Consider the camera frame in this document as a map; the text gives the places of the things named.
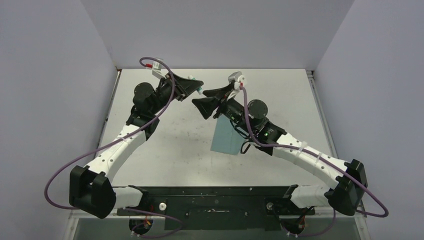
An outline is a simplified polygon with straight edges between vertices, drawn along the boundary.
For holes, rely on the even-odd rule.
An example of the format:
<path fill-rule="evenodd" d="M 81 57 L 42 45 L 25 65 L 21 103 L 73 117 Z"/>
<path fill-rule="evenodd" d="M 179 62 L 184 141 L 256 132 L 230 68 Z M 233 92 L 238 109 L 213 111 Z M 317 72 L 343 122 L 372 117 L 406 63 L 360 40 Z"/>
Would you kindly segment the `green white glue stick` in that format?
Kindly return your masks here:
<path fill-rule="evenodd" d="M 201 80 L 197 80 L 193 75 L 189 75 L 188 79 L 190 80 L 189 90 L 191 92 L 197 92 L 199 95 L 203 94 L 203 85 L 204 82 Z"/>

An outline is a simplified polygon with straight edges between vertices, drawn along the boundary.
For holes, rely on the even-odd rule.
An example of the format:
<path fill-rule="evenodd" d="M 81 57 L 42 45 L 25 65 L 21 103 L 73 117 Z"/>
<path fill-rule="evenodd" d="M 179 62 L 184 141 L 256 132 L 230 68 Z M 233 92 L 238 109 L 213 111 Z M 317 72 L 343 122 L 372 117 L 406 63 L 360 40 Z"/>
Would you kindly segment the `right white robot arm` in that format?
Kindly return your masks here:
<path fill-rule="evenodd" d="M 230 87 L 205 91 L 205 97 L 192 103 L 204 119 L 226 117 L 248 143 L 275 158 L 286 160 L 320 179 L 323 185 L 292 185 L 285 193 L 283 209 L 296 214 L 303 208 L 330 206 L 353 216 L 368 186 L 365 167 L 359 160 L 348 162 L 324 154 L 305 141 L 293 137 L 267 117 L 268 107 L 259 99 L 239 103 Z"/>

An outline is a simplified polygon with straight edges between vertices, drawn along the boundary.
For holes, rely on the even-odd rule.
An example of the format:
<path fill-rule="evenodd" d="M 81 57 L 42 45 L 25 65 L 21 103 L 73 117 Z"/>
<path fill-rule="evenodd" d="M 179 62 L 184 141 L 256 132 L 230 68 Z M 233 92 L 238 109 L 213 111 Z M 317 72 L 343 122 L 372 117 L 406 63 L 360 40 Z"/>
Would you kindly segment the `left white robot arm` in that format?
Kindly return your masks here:
<path fill-rule="evenodd" d="M 85 166 L 76 165 L 71 170 L 70 205 L 100 219 L 122 208 L 144 215 L 149 210 L 148 192 L 134 185 L 113 187 L 113 178 L 132 153 L 153 135 L 160 122 L 159 112 L 173 100 L 183 101 L 203 84 L 174 73 L 162 76 L 156 88 L 148 82 L 138 84 L 130 116 L 111 146 Z"/>

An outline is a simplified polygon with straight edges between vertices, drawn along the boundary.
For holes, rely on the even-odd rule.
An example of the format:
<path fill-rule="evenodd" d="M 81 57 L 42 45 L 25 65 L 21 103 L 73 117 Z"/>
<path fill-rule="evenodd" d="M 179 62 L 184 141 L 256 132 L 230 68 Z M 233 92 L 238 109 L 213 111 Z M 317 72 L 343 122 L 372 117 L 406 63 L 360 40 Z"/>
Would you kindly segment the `teal envelope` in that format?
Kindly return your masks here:
<path fill-rule="evenodd" d="M 244 138 L 234 130 L 230 120 L 221 115 L 216 121 L 210 150 L 228 155 L 238 155 L 243 142 Z"/>

